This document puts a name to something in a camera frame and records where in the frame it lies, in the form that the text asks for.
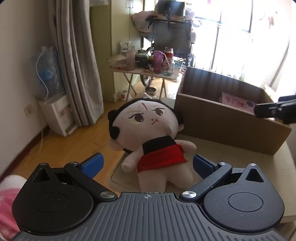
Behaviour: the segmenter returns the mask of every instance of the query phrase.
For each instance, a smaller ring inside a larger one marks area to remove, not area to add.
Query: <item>doll's mouth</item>
[[[158,120],[157,119],[155,119],[155,121],[152,123],[152,125],[155,123],[155,122],[157,122]]]

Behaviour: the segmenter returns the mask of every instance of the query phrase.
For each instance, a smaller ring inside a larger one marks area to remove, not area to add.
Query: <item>purple water bottle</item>
[[[157,74],[160,73],[162,65],[163,65],[163,54],[162,52],[156,50],[154,51],[153,71]]]

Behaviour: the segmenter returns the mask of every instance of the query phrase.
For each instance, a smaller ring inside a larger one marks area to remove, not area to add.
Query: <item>pink card in box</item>
[[[254,113],[257,103],[222,92],[222,104],[236,107]]]

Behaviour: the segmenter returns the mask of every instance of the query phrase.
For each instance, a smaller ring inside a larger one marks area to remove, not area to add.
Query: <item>cardboard box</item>
[[[175,109],[183,113],[182,134],[274,155],[291,132],[289,125],[219,103],[222,92],[255,103],[272,102],[265,91],[231,77],[188,67]]]

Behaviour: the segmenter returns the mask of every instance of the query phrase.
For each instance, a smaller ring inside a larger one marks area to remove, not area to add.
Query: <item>silver screw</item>
[[[185,198],[194,198],[194,197],[196,197],[196,195],[197,194],[193,191],[185,191],[182,193],[182,196]]]
[[[110,191],[102,192],[100,194],[100,197],[103,198],[103,199],[110,199],[110,198],[115,197],[115,193],[114,192],[110,192]]]

